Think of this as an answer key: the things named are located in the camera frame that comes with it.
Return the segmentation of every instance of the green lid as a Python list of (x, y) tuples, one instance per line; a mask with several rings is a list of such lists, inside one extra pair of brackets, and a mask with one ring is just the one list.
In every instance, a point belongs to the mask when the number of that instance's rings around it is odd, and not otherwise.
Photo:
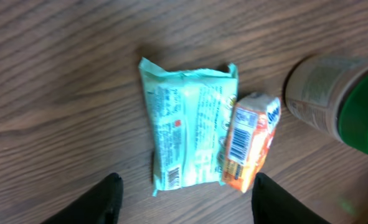
[(368, 154), (368, 75), (351, 91), (339, 115), (341, 139)]

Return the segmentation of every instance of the orange wrapper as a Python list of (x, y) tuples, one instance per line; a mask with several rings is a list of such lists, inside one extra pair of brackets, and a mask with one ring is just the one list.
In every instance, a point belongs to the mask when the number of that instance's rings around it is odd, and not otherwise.
[(252, 93), (235, 105), (227, 138), (222, 181), (245, 193), (263, 167), (278, 124), (277, 97)]

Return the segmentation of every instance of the light green packet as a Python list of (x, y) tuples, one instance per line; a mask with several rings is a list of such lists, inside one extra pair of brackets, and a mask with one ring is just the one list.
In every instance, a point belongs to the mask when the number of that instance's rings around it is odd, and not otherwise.
[(167, 72), (142, 58), (139, 64), (156, 145), (153, 196), (221, 180), (224, 141), (237, 98), (238, 71)]

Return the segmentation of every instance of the wooden surface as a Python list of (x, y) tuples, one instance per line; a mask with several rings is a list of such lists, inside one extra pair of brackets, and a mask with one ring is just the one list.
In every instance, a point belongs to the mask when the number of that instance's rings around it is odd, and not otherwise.
[[(368, 57), (368, 1), (0, 0), (0, 223), (39, 223), (110, 172), (120, 224), (252, 223), (251, 193), (217, 183), (151, 196), (139, 59), (233, 62), (240, 95), (281, 95), (318, 52)], [(368, 221), (368, 156), (286, 108), (263, 171), (330, 222)]]

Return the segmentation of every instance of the jar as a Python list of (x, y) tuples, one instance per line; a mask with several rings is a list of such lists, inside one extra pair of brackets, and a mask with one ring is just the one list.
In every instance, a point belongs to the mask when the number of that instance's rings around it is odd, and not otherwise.
[(289, 77), (285, 101), (297, 118), (368, 154), (368, 59), (307, 58)]

